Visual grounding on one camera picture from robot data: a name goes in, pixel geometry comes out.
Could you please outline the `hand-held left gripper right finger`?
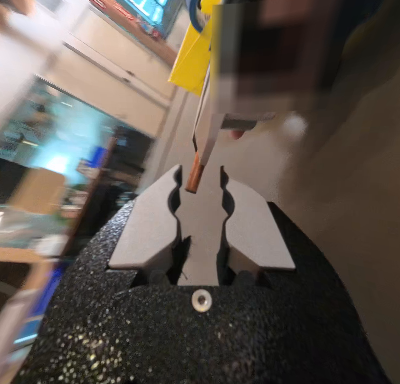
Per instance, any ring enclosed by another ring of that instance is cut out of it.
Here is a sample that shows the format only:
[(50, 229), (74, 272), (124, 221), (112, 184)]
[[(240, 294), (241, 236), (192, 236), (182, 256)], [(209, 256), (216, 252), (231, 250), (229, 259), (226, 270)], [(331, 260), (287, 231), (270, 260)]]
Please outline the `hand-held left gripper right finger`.
[(264, 272), (294, 272), (293, 258), (263, 196), (220, 168), (223, 220), (219, 284), (231, 285), (247, 271), (257, 282)]

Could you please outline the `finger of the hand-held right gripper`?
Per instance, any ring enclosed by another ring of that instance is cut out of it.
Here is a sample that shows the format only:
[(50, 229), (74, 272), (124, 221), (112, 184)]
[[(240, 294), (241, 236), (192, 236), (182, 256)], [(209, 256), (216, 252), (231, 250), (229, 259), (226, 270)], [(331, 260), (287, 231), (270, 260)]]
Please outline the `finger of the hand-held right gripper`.
[(276, 113), (227, 113), (221, 126), (222, 130), (250, 131), (258, 122), (268, 121), (275, 117)]
[(210, 63), (208, 63), (196, 112), (192, 137), (194, 148), (201, 166), (206, 166), (209, 161), (217, 141), (218, 133), (222, 128), (225, 115), (225, 113), (218, 112), (214, 101), (212, 101)]

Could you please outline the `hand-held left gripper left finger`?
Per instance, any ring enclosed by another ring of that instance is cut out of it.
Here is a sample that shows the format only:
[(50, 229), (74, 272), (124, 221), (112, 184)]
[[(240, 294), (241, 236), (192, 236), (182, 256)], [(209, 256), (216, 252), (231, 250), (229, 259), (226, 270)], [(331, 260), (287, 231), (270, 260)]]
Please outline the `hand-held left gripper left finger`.
[(135, 198), (108, 270), (136, 271), (146, 280), (161, 272), (177, 284), (183, 266), (181, 224), (176, 216), (181, 186), (182, 166), (177, 164)]

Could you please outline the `copper-coloured tube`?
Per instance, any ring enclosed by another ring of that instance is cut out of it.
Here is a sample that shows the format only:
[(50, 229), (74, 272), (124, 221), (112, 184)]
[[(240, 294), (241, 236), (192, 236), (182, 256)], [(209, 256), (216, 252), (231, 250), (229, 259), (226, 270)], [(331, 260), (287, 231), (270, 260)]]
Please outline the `copper-coloured tube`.
[(201, 164), (198, 151), (195, 154), (194, 161), (186, 182), (185, 191), (196, 194), (205, 166)]

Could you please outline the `yellow plastic bin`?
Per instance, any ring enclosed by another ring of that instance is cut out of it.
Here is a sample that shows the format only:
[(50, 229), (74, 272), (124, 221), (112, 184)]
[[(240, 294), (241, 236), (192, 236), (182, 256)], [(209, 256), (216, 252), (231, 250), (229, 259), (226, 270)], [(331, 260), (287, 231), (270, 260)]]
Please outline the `yellow plastic bin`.
[(168, 82), (195, 94), (201, 95), (207, 66), (210, 62), (212, 36), (212, 10), (223, 0), (202, 0), (202, 11), (210, 16), (203, 29), (198, 33), (191, 22), (187, 28), (182, 45), (178, 51)]

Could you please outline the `white cabinet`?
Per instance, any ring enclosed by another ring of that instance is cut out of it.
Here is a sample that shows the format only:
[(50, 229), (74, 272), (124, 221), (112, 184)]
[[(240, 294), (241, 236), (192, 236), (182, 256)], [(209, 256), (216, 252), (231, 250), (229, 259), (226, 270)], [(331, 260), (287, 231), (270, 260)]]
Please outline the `white cabinet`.
[(84, 103), (157, 138), (176, 91), (171, 68), (108, 17), (88, 7), (43, 78)]

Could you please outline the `blue tape roll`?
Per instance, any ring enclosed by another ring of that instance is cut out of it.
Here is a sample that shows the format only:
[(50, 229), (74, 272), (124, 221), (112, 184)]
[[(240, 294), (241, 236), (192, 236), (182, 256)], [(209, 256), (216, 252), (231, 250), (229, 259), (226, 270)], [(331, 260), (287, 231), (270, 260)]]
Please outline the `blue tape roll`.
[(185, 1), (193, 28), (198, 33), (202, 33), (203, 29), (205, 28), (210, 19), (210, 16), (202, 11), (202, 6), (201, 6), (202, 0), (185, 0)]

